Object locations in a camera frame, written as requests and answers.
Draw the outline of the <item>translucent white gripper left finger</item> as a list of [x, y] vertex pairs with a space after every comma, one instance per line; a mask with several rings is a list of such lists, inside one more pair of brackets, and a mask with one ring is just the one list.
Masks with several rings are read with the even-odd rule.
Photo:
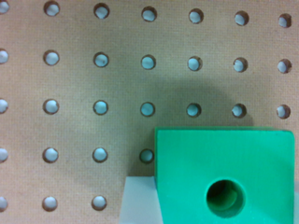
[[164, 224], [153, 176], [127, 176], [119, 224]]

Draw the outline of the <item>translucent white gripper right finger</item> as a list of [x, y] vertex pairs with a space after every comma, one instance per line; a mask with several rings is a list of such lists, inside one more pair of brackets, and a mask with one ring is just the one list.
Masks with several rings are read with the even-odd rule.
[[299, 224], [299, 181], [294, 182], [293, 224]]

